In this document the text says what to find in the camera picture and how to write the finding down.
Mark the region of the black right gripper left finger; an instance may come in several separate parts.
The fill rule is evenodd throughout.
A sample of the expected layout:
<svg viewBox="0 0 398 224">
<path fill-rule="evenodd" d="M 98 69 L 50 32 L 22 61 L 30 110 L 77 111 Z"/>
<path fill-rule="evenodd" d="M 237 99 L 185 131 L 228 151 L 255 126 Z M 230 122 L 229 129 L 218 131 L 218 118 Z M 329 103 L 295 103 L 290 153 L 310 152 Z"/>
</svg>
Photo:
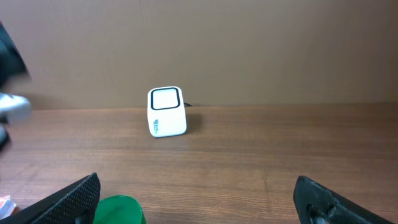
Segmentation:
<svg viewBox="0 0 398 224">
<path fill-rule="evenodd" d="M 97 173 L 1 220 L 1 224 L 92 224 L 100 200 Z"/>
</svg>

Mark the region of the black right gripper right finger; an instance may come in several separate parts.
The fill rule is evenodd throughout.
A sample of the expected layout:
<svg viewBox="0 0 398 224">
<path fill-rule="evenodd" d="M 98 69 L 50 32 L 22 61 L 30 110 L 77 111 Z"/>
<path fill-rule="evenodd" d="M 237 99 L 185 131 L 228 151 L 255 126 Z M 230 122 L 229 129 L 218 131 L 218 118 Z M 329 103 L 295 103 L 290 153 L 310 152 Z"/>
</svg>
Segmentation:
<svg viewBox="0 0 398 224">
<path fill-rule="evenodd" d="M 303 175 L 296 181 L 293 200 L 301 223 L 393 224 Z"/>
</svg>

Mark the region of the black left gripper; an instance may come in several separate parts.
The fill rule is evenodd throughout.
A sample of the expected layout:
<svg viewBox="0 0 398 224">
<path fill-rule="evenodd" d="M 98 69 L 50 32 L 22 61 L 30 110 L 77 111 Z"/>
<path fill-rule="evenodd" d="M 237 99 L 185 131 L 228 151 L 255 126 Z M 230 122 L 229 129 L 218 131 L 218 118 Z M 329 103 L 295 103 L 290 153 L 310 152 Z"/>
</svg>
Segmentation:
<svg viewBox="0 0 398 224">
<path fill-rule="evenodd" d="M 14 80 L 30 80 L 31 75 L 15 43 L 1 23 L 1 89 Z"/>
</svg>

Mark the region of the green lid jar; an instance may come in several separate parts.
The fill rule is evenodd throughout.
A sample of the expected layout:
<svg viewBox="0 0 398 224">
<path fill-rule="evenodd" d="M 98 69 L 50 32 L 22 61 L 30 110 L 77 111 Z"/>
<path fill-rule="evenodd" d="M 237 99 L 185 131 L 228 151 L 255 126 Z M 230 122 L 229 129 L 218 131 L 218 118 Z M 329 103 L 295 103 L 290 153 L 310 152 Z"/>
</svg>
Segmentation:
<svg viewBox="0 0 398 224">
<path fill-rule="evenodd" d="M 125 195 L 115 195 L 101 200 L 93 224 L 146 224 L 140 203 Z"/>
</svg>

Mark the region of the red tissue pack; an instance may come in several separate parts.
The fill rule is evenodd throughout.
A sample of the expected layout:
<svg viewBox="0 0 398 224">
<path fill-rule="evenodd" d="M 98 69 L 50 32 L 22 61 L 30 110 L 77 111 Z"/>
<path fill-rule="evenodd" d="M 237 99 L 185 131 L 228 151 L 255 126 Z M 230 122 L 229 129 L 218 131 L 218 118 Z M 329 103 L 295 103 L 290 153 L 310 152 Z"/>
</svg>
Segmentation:
<svg viewBox="0 0 398 224">
<path fill-rule="evenodd" d="M 0 219 L 5 219 L 14 213 L 17 208 L 16 203 L 13 201 L 10 195 L 1 197 L 0 199 Z"/>
</svg>

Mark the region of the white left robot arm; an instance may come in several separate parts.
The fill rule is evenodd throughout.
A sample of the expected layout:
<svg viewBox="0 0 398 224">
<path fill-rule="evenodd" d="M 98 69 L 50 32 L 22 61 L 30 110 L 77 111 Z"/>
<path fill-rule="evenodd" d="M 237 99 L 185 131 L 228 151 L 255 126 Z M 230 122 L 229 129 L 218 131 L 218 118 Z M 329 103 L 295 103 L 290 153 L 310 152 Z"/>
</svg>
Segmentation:
<svg viewBox="0 0 398 224">
<path fill-rule="evenodd" d="M 1 24 L 1 122 L 4 124 L 15 123 L 30 114 L 31 106 L 27 98 L 4 91 L 9 81 L 20 76 L 29 77 L 28 69 Z"/>
</svg>

